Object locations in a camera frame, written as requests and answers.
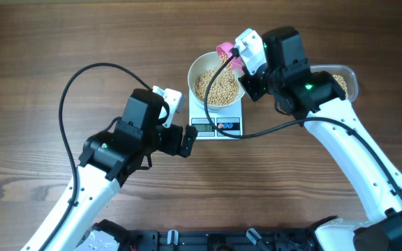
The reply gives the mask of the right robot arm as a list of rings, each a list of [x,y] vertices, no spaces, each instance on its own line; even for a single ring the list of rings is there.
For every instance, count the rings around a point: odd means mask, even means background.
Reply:
[[[291,26],[235,41],[241,85],[252,100],[271,94],[329,152],[356,191],[366,219],[330,218],[313,229],[321,250],[402,250],[402,174],[357,118],[345,91],[327,71],[312,71],[302,38]]]

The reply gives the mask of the pink plastic scoop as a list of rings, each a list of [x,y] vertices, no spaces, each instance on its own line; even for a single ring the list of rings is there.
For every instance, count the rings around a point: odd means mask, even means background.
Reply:
[[[221,60],[221,63],[225,63],[231,56],[231,50],[234,48],[234,45],[229,42],[224,42],[216,47],[216,53]],[[226,66],[226,68],[232,72],[233,70],[242,70],[241,58],[233,58],[231,62]]]

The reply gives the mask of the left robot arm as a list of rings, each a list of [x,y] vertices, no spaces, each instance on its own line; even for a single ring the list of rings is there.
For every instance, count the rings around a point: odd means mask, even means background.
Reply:
[[[74,250],[126,179],[150,168],[143,160],[155,151],[187,158],[198,132],[172,123],[184,101],[184,94],[173,89],[135,89],[114,131],[86,140],[76,176],[24,249]]]

